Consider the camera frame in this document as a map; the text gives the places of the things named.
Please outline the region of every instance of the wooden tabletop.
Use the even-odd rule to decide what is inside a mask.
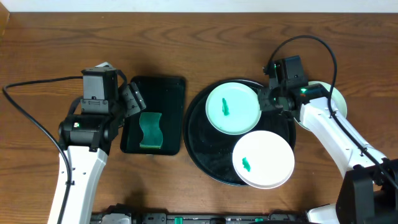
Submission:
[[[262,66],[284,40],[311,34],[338,61],[336,87],[348,120],[375,148],[398,157],[398,14],[12,13],[0,43],[0,85],[80,75],[108,61],[130,80],[163,73],[187,79],[185,109],[209,84],[244,77],[267,83]],[[331,82],[332,63],[314,40],[296,40],[277,58],[300,55],[310,80]],[[17,87],[12,97],[54,136],[83,82]],[[58,152],[0,97],[0,223],[46,223]],[[272,190],[233,187],[204,174],[183,141],[176,156],[124,154],[121,134],[99,180],[93,211],[125,203],[143,211],[267,213],[334,203],[341,175],[310,132],[296,126],[295,170]]]

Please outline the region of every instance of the white wall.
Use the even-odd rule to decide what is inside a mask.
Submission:
[[[10,12],[398,12],[398,0],[0,0]]]

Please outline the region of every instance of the green stain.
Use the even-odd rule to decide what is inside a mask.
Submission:
[[[248,172],[250,172],[250,170],[251,170],[250,164],[249,164],[248,159],[247,159],[246,157],[242,159],[242,164],[243,164],[243,167],[244,167]]]
[[[228,109],[228,105],[226,104],[225,98],[223,98],[223,113],[224,113],[224,116],[229,115],[229,109]]]

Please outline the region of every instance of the black round tray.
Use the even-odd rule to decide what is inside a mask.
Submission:
[[[216,82],[202,90],[191,102],[184,117],[183,137],[187,151],[194,163],[210,177],[230,185],[247,185],[235,173],[232,151],[240,135],[224,134],[215,129],[206,116],[207,96],[217,86],[238,82],[251,87],[255,92],[264,87],[258,82],[245,79],[231,79]],[[290,114],[261,114],[257,125],[250,130],[272,131],[284,138],[292,149],[295,146],[295,125]]]

